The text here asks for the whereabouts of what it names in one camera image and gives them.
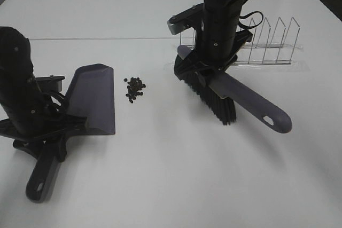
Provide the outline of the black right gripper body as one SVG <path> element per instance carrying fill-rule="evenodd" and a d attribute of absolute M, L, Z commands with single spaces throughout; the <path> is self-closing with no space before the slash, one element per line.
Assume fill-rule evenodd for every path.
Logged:
<path fill-rule="evenodd" d="M 246 0 L 235 0 L 219 8 L 203 3 L 201 28 L 195 30 L 195 47 L 183 58 L 178 54 L 175 62 L 176 75 L 217 68 L 219 61 L 237 54 L 252 39 L 252 27 L 239 21 L 250 16 L 240 15 L 245 2 Z"/>

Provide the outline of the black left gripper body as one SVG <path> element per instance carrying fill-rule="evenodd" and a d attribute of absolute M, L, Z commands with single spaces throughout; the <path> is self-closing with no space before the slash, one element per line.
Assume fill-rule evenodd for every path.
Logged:
<path fill-rule="evenodd" d="M 85 130 L 87 118 L 68 114 L 69 100 L 56 91 L 42 92 L 37 81 L 1 80 L 1 136 L 34 142 L 69 131 Z"/>

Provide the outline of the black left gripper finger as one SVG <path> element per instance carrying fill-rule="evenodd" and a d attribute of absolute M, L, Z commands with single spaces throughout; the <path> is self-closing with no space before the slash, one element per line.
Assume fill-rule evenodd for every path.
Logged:
<path fill-rule="evenodd" d="M 24 141 L 14 140 L 13 147 L 17 150 L 31 155 L 33 158 L 38 160 L 43 148 L 43 143 L 41 141 L 28 143 Z"/>
<path fill-rule="evenodd" d="M 59 162 L 64 162 L 67 156 L 67 140 L 68 137 L 65 134 L 48 138 L 44 146 L 44 156 L 46 158 L 56 158 Z"/>

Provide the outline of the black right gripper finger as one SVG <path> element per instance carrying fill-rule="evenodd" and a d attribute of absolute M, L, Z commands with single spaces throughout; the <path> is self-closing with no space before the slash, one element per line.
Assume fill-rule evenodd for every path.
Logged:
<path fill-rule="evenodd" d="M 238 59 L 238 56 L 234 54 L 233 56 L 219 61 L 217 68 L 218 70 L 226 71 L 231 65 L 233 65 Z"/>
<path fill-rule="evenodd" d="M 214 76 L 214 71 L 212 69 L 195 71 L 196 79 L 195 79 L 194 87 L 196 89 L 209 88 L 209 85 L 213 76 Z"/>

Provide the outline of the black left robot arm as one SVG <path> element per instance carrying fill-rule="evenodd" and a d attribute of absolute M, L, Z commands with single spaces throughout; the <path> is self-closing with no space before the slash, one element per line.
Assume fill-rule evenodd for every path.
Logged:
<path fill-rule="evenodd" d="M 66 140 L 71 131 L 85 128 L 85 117 L 68 114 L 69 100 L 56 90 L 63 80 L 36 78 L 29 39 L 12 27 L 1 27 L 1 135 L 33 156 L 44 147 L 59 161 L 66 159 Z"/>

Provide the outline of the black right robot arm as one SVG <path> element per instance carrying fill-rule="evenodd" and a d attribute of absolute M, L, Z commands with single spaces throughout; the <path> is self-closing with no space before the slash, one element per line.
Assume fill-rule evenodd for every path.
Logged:
<path fill-rule="evenodd" d="M 252 38 L 250 26 L 240 23 L 248 0 L 203 0 L 168 20 L 173 35 L 189 28 L 196 32 L 190 56 L 176 58 L 174 73 L 179 80 L 206 86 L 216 69 L 226 70 L 242 45 Z"/>

